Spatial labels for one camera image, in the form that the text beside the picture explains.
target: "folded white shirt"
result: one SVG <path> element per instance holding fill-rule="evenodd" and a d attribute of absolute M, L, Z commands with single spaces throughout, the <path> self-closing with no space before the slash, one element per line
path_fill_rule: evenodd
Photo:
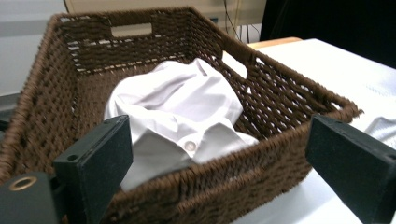
<path fill-rule="evenodd" d="M 223 75 L 200 59 L 164 62 L 148 74 L 125 78 L 105 111 L 105 119 L 130 117 L 134 163 L 122 189 L 256 144 L 233 129 L 242 109 Z"/>

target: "wall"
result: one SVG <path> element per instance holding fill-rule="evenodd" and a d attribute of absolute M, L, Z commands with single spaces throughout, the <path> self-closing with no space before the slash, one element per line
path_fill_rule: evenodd
<path fill-rule="evenodd" d="M 58 12 L 66 12 L 62 0 L 0 0 L 0 97 L 21 90 L 48 19 Z"/>

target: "white fabric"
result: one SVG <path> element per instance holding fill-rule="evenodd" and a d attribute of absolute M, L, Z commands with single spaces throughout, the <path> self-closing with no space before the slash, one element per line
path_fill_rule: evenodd
<path fill-rule="evenodd" d="M 161 63 L 149 74 L 125 78 L 105 111 L 105 119 L 130 117 L 134 163 L 122 189 L 257 143 L 233 129 L 241 112 L 227 80 L 200 59 Z"/>

